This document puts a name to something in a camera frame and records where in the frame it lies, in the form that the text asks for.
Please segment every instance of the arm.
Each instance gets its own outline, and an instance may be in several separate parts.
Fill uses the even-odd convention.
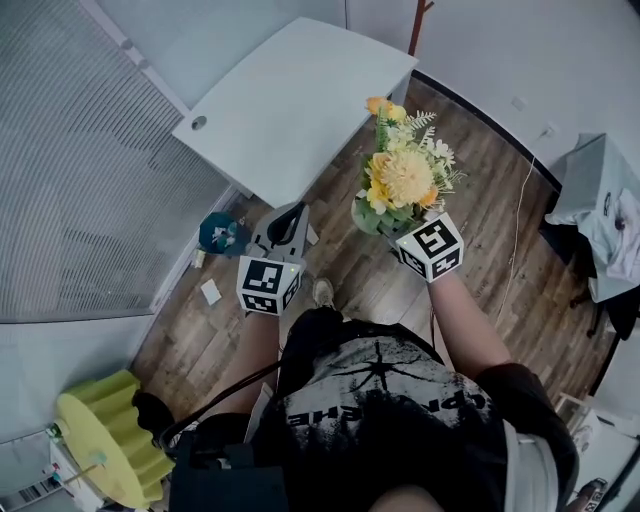
[[[429,283],[429,295],[442,338],[455,369],[470,379],[511,361],[511,354],[454,273]]]
[[[233,355],[231,363],[225,370],[216,388],[218,391],[227,389],[239,380],[252,373],[275,363],[278,360],[280,348],[279,318],[272,315],[252,313],[244,319],[240,343]],[[226,400],[215,406],[201,418],[220,413],[251,414],[251,410],[260,395],[262,383],[266,382],[271,389],[276,388],[277,372],[273,372],[264,379],[241,389]]]

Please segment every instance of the person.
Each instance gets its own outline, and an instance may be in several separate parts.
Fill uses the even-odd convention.
[[[266,382],[275,394],[251,443],[257,464],[283,468],[290,510],[502,511],[506,419],[548,442],[561,510],[578,456],[540,381],[512,361],[454,272],[428,287],[457,373],[399,324],[345,321],[320,279],[317,307],[291,327],[282,355],[300,359],[277,382],[274,373],[231,395],[198,428],[242,442]],[[220,389],[277,360],[278,321],[246,317]]]

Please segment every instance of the cable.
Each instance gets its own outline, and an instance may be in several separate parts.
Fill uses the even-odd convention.
[[[536,157],[534,156],[531,159],[531,167],[529,167],[529,172],[527,173],[527,177],[524,179],[524,182],[522,183],[522,188],[520,189],[520,200],[518,201],[518,208],[516,209],[516,241],[513,244],[513,253],[511,254],[511,270],[509,271],[509,280],[507,281],[507,288],[504,291],[502,304],[500,304],[500,310],[498,311],[496,326],[500,323],[500,317],[502,316],[502,309],[504,308],[504,305],[507,302],[507,295],[509,295],[509,288],[511,288],[511,281],[513,280],[513,271],[516,264],[516,252],[518,250],[518,231],[520,230],[520,208],[522,206],[522,198],[524,197],[524,187],[527,184],[527,181],[529,181],[529,176],[531,176],[531,171],[533,171],[533,164],[535,163],[535,161],[536,161]]]

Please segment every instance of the wooden floor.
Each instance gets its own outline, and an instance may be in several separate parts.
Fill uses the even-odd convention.
[[[507,286],[513,251],[515,212],[529,163],[473,115],[428,86],[412,80],[407,110],[433,111],[437,137],[456,151],[468,177],[447,200],[447,211],[466,245],[458,271],[480,307],[495,322]],[[349,208],[359,190],[362,152],[373,152],[368,123],[347,144],[306,197],[320,242],[306,253],[303,288],[281,321],[281,334],[311,307],[313,277],[329,277],[336,304],[351,317],[400,322],[423,338],[429,335],[429,296],[424,283],[402,268],[379,237],[359,232]],[[585,332],[592,313],[586,303],[572,310],[569,300],[583,283],[567,269],[538,233],[552,192],[536,171],[524,191],[519,247],[511,290],[498,332],[514,358],[536,372],[552,399],[564,391],[584,396],[612,341]],[[243,199],[234,215],[253,227],[268,207]],[[146,390],[157,394],[181,417],[217,392],[216,382],[232,358],[243,312],[235,294],[237,260],[208,257],[201,270],[189,269],[159,315],[133,363]],[[223,298],[207,305],[199,285],[213,278]]]

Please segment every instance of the small paper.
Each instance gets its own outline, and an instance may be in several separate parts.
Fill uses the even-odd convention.
[[[207,299],[209,306],[215,304],[222,298],[222,295],[220,295],[220,291],[218,290],[216,283],[213,282],[213,279],[209,279],[200,287],[200,289],[202,290],[202,293],[204,293],[204,297]]]

